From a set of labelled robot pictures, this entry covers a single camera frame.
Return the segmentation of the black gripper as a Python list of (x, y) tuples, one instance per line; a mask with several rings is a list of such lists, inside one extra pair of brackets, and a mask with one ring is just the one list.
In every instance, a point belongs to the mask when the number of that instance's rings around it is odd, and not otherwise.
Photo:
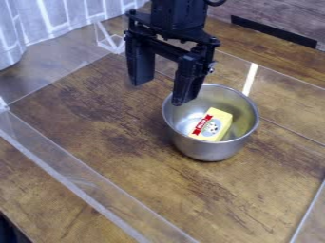
[(124, 32), (127, 68), (131, 84), (154, 79), (155, 56), (178, 62), (171, 103), (181, 106), (198, 96), (214, 66), (219, 40), (205, 31), (209, 7), (221, 0), (151, 0), (148, 13), (127, 11)]

